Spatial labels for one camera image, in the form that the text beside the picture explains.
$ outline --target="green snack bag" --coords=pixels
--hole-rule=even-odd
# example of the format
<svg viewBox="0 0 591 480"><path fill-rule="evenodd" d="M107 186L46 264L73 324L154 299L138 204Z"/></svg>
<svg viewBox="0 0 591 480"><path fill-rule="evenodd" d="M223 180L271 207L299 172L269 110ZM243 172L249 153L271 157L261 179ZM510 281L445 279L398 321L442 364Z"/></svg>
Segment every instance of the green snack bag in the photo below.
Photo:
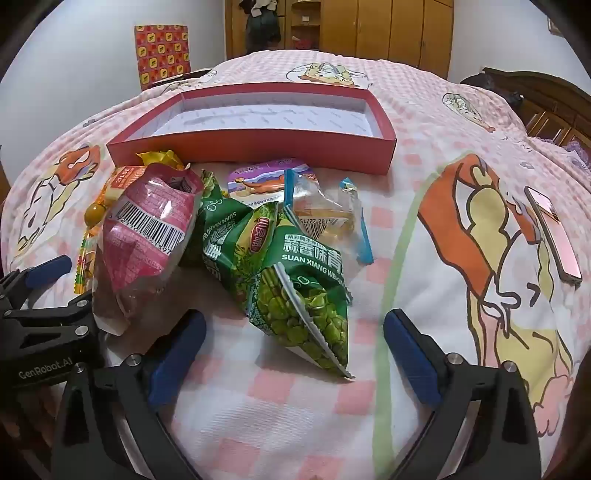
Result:
<svg viewBox="0 0 591 480"><path fill-rule="evenodd" d="M280 344L348 378L347 304L350 294L337 250L308 237L278 215L262 271L249 283L247 315Z"/></svg>
<svg viewBox="0 0 591 480"><path fill-rule="evenodd" d="M202 202L181 267L205 267L246 311L248 283L260 272L277 220L277 202L253 210L226 198L209 171L202 173Z"/></svg>

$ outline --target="bed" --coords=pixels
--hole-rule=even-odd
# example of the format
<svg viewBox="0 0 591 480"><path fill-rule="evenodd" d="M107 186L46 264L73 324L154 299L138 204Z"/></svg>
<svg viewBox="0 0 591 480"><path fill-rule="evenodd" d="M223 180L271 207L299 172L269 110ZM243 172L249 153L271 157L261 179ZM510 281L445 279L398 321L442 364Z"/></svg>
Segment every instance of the bed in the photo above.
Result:
<svg viewBox="0 0 591 480"><path fill-rule="evenodd" d="M381 333L385 314L402 308L445 352L458 352L473 364L518 364L546 470L591 340L589 169L576 153L528 136L543 115L552 114L567 130L553 140L586 139L588 130L577 119L589 117L564 119L560 99L549 109L524 89L528 107L537 106L539 114L526 128L498 95L403 64L316 51L266 51L228 60L205 77L147 90L49 145L7 198L0 239L4 271L62 254L76 261L84 211L113 170L105 144L178 89L293 81L368 88L398 138L386 176L315 169L329 192L347 176L359 187L375 256L349 284L354 301L348 369L355 381L329 377L275 345L201 271L179 271L159 309L121 337L108 337L108 361L143 353L168 331L171 325L160 320L163 308L169 317L198 308L210 333L167 418L198 472L216 480L382 478L427 418ZM504 88L517 90L507 82ZM64 165L74 165L74 171L60 176ZM224 179L235 167L213 169ZM558 278L527 207L527 185L551 198L567 229L584 279L577 289ZM31 307L65 305L76 295L75 280L75 271L65 275ZM43 395L43 403L55 414L59 387L52 393ZM443 473L453 471L461 447ZM141 462L136 467L143 468Z"/></svg>

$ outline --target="snack bag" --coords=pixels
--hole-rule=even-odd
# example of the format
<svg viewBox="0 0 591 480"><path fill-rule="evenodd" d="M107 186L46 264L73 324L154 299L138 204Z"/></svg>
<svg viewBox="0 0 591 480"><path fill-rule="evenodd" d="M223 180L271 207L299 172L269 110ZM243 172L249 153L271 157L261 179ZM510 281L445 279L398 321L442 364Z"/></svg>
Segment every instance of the snack bag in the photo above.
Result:
<svg viewBox="0 0 591 480"><path fill-rule="evenodd" d="M347 303L340 254L309 238L277 213L277 202L253 210L225 198L211 172L196 226L180 265L205 267L251 323L321 368L352 378Z"/></svg>
<svg viewBox="0 0 591 480"><path fill-rule="evenodd" d="M204 171L202 180L197 224L180 265L205 265L245 311L248 283L261 269L275 228L277 202L253 210L224 197L211 172Z"/></svg>
<svg viewBox="0 0 591 480"><path fill-rule="evenodd" d="M105 182L95 201L86 209L84 220L86 232L80 246L76 265L76 281L74 293L80 295L92 289L92 278L95 270L96 240L100 226L108 208L117 201L121 194L135 180L140 178L146 167L128 165L116 168Z"/></svg>
<svg viewBox="0 0 591 480"><path fill-rule="evenodd" d="M305 235L279 214L263 270L250 283L247 314L253 325L321 368L347 378L347 304L339 252Z"/></svg>
<svg viewBox="0 0 591 480"><path fill-rule="evenodd" d="M184 170L185 166L181 159L172 150L166 152L146 152L136 153L136 155L142 159L144 166L148 166L151 163L162 163L174 168L175 170Z"/></svg>
<svg viewBox="0 0 591 480"><path fill-rule="evenodd" d="M334 200L317 183L286 170L284 203L292 208L304 232L342 254L346 278L374 262L357 188L349 178L340 183Z"/></svg>
<svg viewBox="0 0 591 480"><path fill-rule="evenodd" d="M109 209L93 282L98 326L121 335L164 287L195 223L203 183L190 168L150 164Z"/></svg>
<svg viewBox="0 0 591 480"><path fill-rule="evenodd" d="M239 168L228 177L230 198L249 207L256 208L266 202L283 202L284 171L292 169L310 181L316 175L308 165L299 160L287 158L258 165Z"/></svg>

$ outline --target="wooden wardrobe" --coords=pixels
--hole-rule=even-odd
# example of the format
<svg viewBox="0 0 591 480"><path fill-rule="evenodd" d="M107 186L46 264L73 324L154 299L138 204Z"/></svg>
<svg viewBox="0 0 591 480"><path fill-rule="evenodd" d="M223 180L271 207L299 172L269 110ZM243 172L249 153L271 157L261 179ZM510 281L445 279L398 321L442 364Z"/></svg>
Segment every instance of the wooden wardrobe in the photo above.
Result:
<svg viewBox="0 0 591 480"><path fill-rule="evenodd" d="M453 0L322 0L320 49L447 78Z"/></svg>
<svg viewBox="0 0 591 480"><path fill-rule="evenodd" d="M246 53L240 1L226 0L228 58ZM295 47L295 36L319 35L321 51L406 63L447 78L453 7L453 0L279 0L278 48Z"/></svg>

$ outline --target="cartoon character print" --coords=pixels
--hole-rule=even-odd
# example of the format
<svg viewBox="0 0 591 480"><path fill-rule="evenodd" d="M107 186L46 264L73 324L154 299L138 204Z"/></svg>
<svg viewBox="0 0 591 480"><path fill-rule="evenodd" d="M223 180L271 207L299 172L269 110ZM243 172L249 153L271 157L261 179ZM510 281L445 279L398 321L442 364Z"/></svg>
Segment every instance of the cartoon character print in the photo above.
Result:
<svg viewBox="0 0 591 480"><path fill-rule="evenodd" d="M47 224L64 209L80 182L92 178L99 164L99 146L82 145L65 153L46 171L22 217L17 257L31 248Z"/></svg>
<svg viewBox="0 0 591 480"><path fill-rule="evenodd" d="M443 170L418 217L441 261L465 279L467 322L479 365L516 362L538 435L552 435L573 360L556 329L550 255L532 210L469 154Z"/></svg>
<svg viewBox="0 0 591 480"><path fill-rule="evenodd" d="M292 82L326 83L352 88L369 88L368 76L361 72L353 72L342 65L331 63L309 63L296 67L288 72L287 79Z"/></svg>
<svg viewBox="0 0 591 480"><path fill-rule="evenodd" d="M217 75L217 70L210 70L209 72L207 72L205 75L199 77L197 79L198 83L207 83L207 82L211 82L211 80L213 80L215 78L215 76Z"/></svg>
<svg viewBox="0 0 591 480"><path fill-rule="evenodd" d="M496 129L488 125L478 113L472 104L464 98L462 95L458 95L457 93L446 93L443 96L443 104L447 105L447 107L459 113L462 117L467 118L470 122L474 122L476 125L480 125L484 130L489 133L493 133Z"/></svg>

